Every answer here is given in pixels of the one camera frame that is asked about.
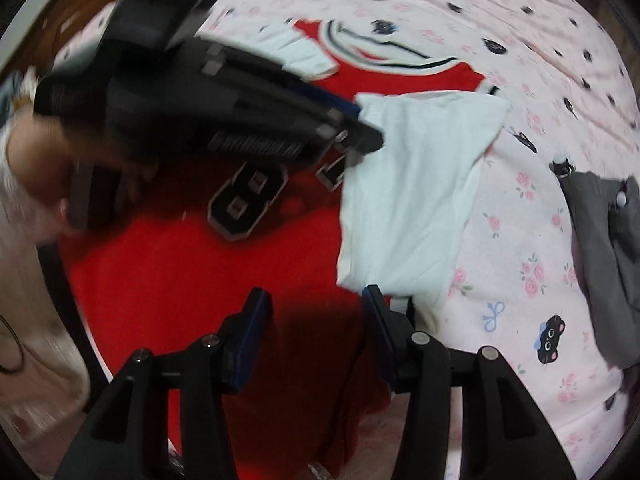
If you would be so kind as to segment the person's right hand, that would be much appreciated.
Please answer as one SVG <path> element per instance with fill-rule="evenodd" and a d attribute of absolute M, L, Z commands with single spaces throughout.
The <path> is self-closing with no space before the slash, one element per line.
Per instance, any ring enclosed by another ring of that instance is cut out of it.
<path fill-rule="evenodd" d="M 319 463 L 309 463 L 305 470 L 305 479 L 334 480 L 332 474 Z"/>

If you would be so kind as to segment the person's left hand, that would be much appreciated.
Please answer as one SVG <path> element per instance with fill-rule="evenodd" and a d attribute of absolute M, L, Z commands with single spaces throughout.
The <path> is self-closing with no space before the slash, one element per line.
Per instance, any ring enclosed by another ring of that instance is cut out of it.
<path fill-rule="evenodd" d="M 56 118 L 26 113 L 2 128 L 3 258 L 73 231 L 66 219 L 72 173 L 80 162 L 96 162 L 105 154 L 97 136 L 66 128 Z"/>

